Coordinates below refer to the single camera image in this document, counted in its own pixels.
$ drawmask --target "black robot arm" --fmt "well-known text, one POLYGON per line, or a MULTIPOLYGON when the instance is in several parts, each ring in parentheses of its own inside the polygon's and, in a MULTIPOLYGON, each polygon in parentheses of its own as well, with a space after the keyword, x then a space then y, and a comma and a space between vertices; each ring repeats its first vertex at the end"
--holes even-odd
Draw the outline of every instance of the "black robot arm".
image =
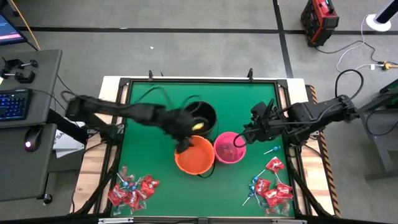
POLYGON ((181 109, 167 110, 164 105, 153 103, 124 105, 90 96, 75 96, 69 101, 65 116, 72 121, 83 121, 97 128, 101 137, 117 141, 118 127, 106 124, 95 113, 131 118, 139 124, 157 126, 178 141, 178 153, 189 147, 189 137, 193 134, 192 128, 195 125, 192 115, 181 109))
POLYGON ((295 103, 282 111, 271 100, 268 105, 258 103, 251 114, 252 122, 245 124, 243 131, 247 144, 271 141, 283 135, 294 146, 302 145, 311 133, 324 129, 331 122, 352 121, 359 117, 353 102, 346 95, 318 104, 295 103))

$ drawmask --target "orange bucket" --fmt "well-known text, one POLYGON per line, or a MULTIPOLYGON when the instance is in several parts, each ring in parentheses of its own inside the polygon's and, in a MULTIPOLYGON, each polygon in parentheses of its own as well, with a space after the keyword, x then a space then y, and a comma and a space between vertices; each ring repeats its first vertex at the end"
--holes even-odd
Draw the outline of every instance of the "orange bucket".
POLYGON ((192 136, 189 147, 181 154, 174 152, 175 163, 180 170, 191 175, 203 174, 214 163, 215 153, 209 141, 201 136, 192 136))

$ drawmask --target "black bucket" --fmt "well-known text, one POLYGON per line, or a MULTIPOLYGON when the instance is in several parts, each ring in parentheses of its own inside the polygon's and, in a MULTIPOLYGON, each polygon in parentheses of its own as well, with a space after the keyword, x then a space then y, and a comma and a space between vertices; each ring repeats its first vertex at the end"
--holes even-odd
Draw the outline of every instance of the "black bucket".
POLYGON ((201 129, 193 131, 194 135, 208 138, 217 122, 216 110, 214 110, 214 108, 210 104, 204 101, 192 102, 188 106, 186 106, 184 110, 192 114, 193 119, 196 121, 196 124, 204 124, 201 129))

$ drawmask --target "white base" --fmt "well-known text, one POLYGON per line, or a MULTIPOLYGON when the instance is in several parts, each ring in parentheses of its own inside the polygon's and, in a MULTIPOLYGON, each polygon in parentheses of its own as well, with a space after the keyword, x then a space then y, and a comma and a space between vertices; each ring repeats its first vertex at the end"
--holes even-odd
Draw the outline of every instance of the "white base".
POLYGON ((388 21, 385 24, 378 23, 376 20, 376 15, 375 14, 370 14, 366 17, 366 23, 368 26, 376 31, 380 32, 385 32, 389 29, 391 29, 391 22, 388 21))

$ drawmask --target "green mat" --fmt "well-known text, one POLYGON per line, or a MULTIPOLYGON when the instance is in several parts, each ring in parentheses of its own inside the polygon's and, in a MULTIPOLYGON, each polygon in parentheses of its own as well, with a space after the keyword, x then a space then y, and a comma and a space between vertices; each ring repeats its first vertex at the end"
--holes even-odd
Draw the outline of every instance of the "green mat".
MULTIPOLYGON (((217 134, 226 131, 242 132, 243 124, 250 122, 250 109, 256 103, 276 99, 274 85, 268 83, 134 83, 131 103, 155 86, 163 87, 176 107, 180 107, 190 95, 201 95, 201 100, 209 102, 218 117, 218 127, 213 129, 212 140, 217 134)), ((149 93, 141 102, 167 104, 164 95, 158 90, 149 93)), ((146 201, 147 209, 136 212, 135 216, 265 216, 264 209, 259 208, 254 197, 245 206, 241 205, 248 196, 248 185, 252 178, 265 169, 274 156, 286 164, 282 138, 248 145, 246 155, 240 162, 217 162, 214 174, 207 179, 188 175, 178 169, 174 161, 175 145, 176 142, 161 129, 143 126, 130 119, 127 121, 119 168, 127 165, 128 174, 137 177, 150 174, 160 180, 155 194, 146 201), (274 146, 281 146, 282 150, 263 155, 274 146)), ((291 185, 286 169, 280 170, 278 176, 281 181, 291 185)), ((271 171, 266 170, 261 177, 272 182, 271 188, 275 187, 276 177, 271 171)), ((125 206, 118 216, 129 215, 129 207, 125 206)), ((289 217, 293 216, 291 202, 289 217)))

